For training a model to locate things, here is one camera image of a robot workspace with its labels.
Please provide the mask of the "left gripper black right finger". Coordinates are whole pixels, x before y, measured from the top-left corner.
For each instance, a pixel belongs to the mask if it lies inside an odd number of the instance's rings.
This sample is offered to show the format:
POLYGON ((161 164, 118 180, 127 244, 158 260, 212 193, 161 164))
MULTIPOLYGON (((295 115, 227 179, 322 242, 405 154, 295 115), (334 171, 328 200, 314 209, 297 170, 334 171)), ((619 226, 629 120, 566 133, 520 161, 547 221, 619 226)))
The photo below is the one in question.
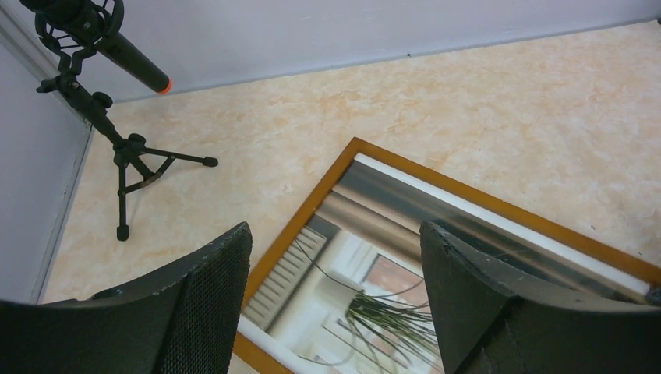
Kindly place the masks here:
POLYGON ((419 233, 445 372, 659 372, 659 307, 539 279, 432 221, 419 233))

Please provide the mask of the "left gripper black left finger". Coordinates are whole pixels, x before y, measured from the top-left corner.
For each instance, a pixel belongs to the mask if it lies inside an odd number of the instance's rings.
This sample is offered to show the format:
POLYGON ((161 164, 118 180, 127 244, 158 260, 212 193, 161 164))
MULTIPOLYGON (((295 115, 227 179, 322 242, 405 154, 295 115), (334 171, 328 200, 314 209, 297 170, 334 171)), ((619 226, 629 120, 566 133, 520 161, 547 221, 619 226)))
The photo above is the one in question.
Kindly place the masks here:
POLYGON ((4 373, 226 373, 253 237, 202 248, 86 300, 1 303, 4 373))

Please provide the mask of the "black microphone on tripod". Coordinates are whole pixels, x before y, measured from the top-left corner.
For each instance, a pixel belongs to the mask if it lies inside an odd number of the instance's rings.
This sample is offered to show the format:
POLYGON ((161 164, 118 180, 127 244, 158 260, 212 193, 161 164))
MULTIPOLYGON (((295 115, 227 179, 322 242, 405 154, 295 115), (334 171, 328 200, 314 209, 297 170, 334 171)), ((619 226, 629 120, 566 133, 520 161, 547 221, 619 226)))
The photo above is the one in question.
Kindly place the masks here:
POLYGON ((45 79, 40 94, 59 93, 82 119, 109 140, 118 168, 118 227, 116 237, 129 238, 126 197, 161 178, 176 160, 214 168, 215 157, 196 157, 150 148, 136 133, 122 136, 108 117, 113 100, 103 92, 91 93, 79 82, 83 62, 103 55, 157 94, 171 90, 172 81, 143 52, 124 37, 120 29, 125 18, 122 0, 114 1, 24 1, 34 14, 40 42, 58 56, 58 75, 45 79))

